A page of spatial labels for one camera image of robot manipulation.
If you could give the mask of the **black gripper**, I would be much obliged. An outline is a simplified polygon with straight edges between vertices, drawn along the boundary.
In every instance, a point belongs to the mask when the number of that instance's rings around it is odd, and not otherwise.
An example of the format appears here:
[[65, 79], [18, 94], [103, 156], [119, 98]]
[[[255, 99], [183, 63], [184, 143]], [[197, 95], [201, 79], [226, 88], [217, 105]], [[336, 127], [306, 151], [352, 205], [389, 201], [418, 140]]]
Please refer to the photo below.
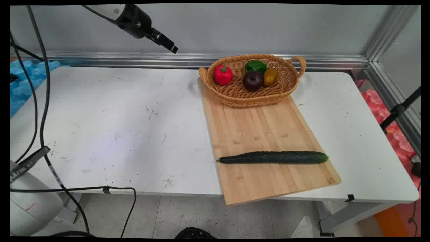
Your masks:
[[124, 9], [116, 19], [119, 22], [120, 29], [136, 39], [147, 37], [154, 43], [158, 43], [173, 54], [178, 52], [175, 43], [152, 27], [152, 19], [143, 10], [135, 4], [125, 4]]

